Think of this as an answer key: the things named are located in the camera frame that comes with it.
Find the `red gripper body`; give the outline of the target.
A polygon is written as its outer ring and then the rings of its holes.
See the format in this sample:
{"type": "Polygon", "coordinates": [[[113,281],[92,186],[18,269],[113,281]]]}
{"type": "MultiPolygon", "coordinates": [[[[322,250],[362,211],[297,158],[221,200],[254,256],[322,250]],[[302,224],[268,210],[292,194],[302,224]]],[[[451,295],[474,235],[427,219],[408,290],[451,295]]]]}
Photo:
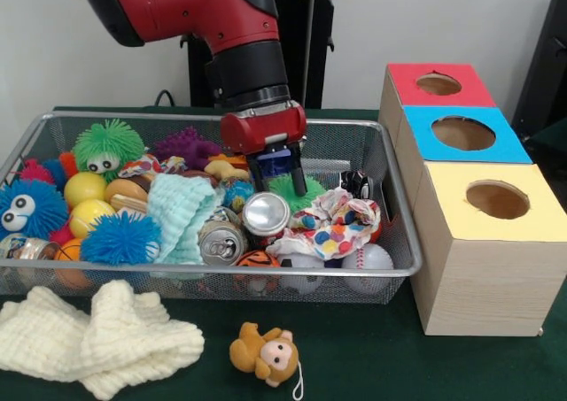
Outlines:
{"type": "Polygon", "coordinates": [[[307,117],[295,101],[230,112],[221,118],[221,139],[236,154],[252,155],[277,143],[298,142],[307,117]]]}

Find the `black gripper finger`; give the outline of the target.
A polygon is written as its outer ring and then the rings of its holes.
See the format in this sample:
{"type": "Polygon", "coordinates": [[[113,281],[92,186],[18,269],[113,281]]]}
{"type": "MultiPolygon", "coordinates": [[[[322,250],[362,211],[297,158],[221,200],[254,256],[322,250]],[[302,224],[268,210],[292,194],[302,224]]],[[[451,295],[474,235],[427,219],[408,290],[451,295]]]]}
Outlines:
{"type": "Polygon", "coordinates": [[[259,160],[259,153],[246,155],[246,161],[249,167],[250,175],[256,192],[268,191],[268,184],[264,179],[259,160]]]}
{"type": "Polygon", "coordinates": [[[298,197],[303,197],[307,193],[307,184],[305,175],[301,165],[301,150],[299,142],[291,143],[289,145],[290,156],[290,175],[293,183],[295,194],[298,197]]]}

